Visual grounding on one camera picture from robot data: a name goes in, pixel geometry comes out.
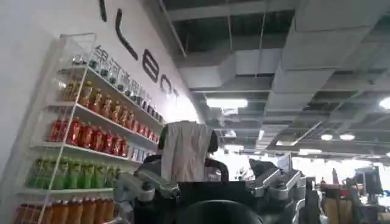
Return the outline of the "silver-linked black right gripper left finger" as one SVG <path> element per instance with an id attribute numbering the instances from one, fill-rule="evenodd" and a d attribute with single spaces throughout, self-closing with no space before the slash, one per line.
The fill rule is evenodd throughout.
<path id="1" fill-rule="evenodd" d="M 120 172 L 113 189 L 113 198 L 119 215 L 131 215 L 132 203 L 136 199 L 151 202 L 156 192 L 166 199 L 180 198 L 177 183 L 167 181 L 148 167 L 140 167 L 134 174 Z"/>

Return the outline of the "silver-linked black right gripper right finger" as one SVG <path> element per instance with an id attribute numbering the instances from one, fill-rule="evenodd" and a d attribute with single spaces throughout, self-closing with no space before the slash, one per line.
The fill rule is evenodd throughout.
<path id="1" fill-rule="evenodd" d="M 246 190 L 257 213 L 284 211 L 289 205 L 298 213 L 305 207 L 306 177 L 300 171 L 284 171 L 269 161 L 250 159 L 249 164 L 255 179 L 246 182 Z"/>

